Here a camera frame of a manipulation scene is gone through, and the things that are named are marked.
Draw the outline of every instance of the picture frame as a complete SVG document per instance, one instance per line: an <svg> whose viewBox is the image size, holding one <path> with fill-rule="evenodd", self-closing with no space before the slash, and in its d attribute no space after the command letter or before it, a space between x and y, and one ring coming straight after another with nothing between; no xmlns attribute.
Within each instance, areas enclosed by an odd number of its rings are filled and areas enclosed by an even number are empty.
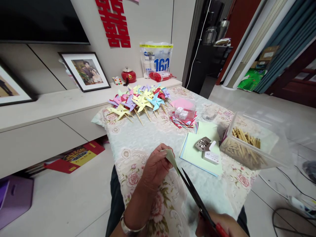
<svg viewBox="0 0 316 237"><path fill-rule="evenodd" d="M37 97L0 59L0 106L36 101Z"/></svg>
<svg viewBox="0 0 316 237"><path fill-rule="evenodd" d="M58 52L82 92L110 88L95 52Z"/></svg>

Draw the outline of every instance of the person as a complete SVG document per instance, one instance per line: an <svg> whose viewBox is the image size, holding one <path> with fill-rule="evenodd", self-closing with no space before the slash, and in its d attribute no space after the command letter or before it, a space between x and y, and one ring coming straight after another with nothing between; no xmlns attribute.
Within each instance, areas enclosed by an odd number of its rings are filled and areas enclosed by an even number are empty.
<svg viewBox="0 0 316 237"><path fill-rule="evenodd" d="M119 178L113 167L111 177L111 211L106 230L106 237L146 236L146 223L150 217L151 206L169 170L173 167L166 159L167 152L161 150L171 147L161 143L149 156L132 198L126 207L120 191ZM244 207L235 221L227 214L209 212L215 224L220 223L230 237L248 237L247 217ZM207 236L206 223L199 215L196 236Z"/></svg>
<svg viewBox="0 0 316 237"><path fill-rule="evenodd" d="M93 74L92 74L92 72L91 72L91 69L93 69L93 67L91 67L90 66L90 63L88 62L88 61L83 61L83 64L85 65L83 68L82 68L82 70L86 73L86 75L90 78L90 79L92 79L92 77L93 77Z"/></svg>
<svg viewBox="0 0 316 237"><path fill-rule="evenodd" d="M0 79L0 87L8 94L8 96L13 96L12 91L7 87L6 83Z"/></svg>
<svg viewBox="0 0 316 237"><path fill-rule="evenodd" d="M97 70L91 69L92 79L94 84L103 83L101 76L98 74Z"/></svg>

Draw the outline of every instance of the purple box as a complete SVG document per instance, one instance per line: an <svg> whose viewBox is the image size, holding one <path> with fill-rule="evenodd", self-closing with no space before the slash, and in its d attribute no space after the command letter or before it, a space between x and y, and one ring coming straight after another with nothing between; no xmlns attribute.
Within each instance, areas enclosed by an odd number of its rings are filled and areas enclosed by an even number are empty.
<svg viewBox="0 0 316 237"><path fill-rule="evenodd" d="M30 209L33 184L32 179L13 175L0 179L0 229Z"/></svg>

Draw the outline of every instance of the bracelet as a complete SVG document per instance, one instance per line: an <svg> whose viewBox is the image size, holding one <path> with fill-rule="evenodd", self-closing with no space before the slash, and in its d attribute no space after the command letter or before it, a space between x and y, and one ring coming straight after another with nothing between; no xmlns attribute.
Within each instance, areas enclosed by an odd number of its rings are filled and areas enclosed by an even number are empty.
<svg viewBox="0 0 316 237"><path fill-rule="evenodd" d="M121 216L121 226L122 226L122 230L123 230L124 234L126 234L128 237L138 236L138 234L145 228L146 224L142 228L140 228L139 230L131 230L130 228L128 228L125 225L124 214L125 214L125 211L123 212L123 214Z"/></svg>

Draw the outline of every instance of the red can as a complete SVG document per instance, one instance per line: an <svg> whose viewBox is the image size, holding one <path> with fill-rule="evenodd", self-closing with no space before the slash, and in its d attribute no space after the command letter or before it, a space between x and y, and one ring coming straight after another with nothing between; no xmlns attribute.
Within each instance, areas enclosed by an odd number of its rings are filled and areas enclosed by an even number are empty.
<svg viewBox="0 0 316 237"><path fill-rule="evenodd" d="M126 68L122 71L122 79L126 82L126 78L128 77L128 83L134 83L136 82L136 73L129 67L126 66Z"/></svg>

